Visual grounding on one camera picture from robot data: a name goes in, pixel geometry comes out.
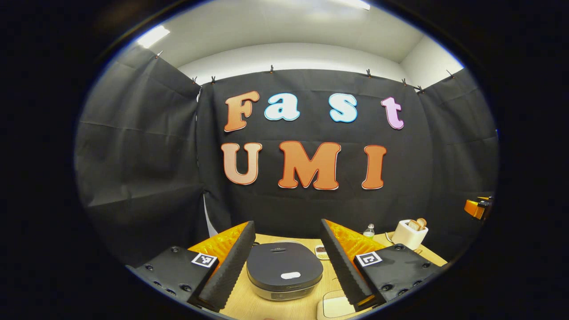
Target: black fabric backdrop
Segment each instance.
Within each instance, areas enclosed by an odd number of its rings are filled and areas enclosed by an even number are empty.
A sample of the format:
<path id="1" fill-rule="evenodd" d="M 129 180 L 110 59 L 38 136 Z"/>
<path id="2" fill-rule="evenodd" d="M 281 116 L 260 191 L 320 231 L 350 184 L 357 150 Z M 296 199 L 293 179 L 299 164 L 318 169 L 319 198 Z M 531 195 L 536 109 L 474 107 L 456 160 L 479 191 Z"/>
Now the black fabric backdrop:
<path id="1" fill-rule="evenodd" d="M 250 91 L 257 91 L 260 99 L 253 102 L 251 116 L 243 117 L 247 125 L 224 132 L 228 115 L 225 100 Z M 300 116 L 294 121 L 266 119 L 267 100 L 283 92 L 298 98 Z M 354 95 L 358 111 L 355 121 L 331 119 L 328 98 L 333 93 Z M 387 122 L 380 102 L 388 97 L 401 105 L 398 115 L 405 123 L 401 130 Z M 279 144 L 288 140 L 300 141 L 310 158 L 322 142 L 340 144 L 336 168 L 339 188 L 280 188 L 283 151 Z M 244 144 L 262 144 L 254 183 L 243 186 L 227 179 L 220 149 L 226 142 L 240 145 L 237 169 L 241 173 L 248 169 Z M 367 145 L 387 148 L 384 186 L 378 190 L 361 187 L 366 178 Z M 415 91 L 388 79 L 370 79 L 353 72 L 284 70 L 203 85 L 198 103 L 197 149 L 206 207 L 218 230 L 254 220 L 259 233 L 318 237 L 320 219 L 326 218 L 357 231 L 363 231 L 369 223 L 376 225 L 377 232 L 391 231 L 401 219 L 423 216 L 430 196 L 433 150 L 427 118 Z"/>
<path id="2" fill-rule="evenodd" d="M 466 199 L 493 195 L 497 186 L 498 136 L 484 95 L 467 69 L 419 94 L 432 137 L 432 191 L 423 244 L 454 258 L 482 222 L 466 214 Z"/>
<path id="3" fill-rule="evenodd" d="M 75 150 L 80 197 L 125 264 L 208 237 L 196 161 L 199 90 L 134 46 L 109 63 L 86 101 Z"/>

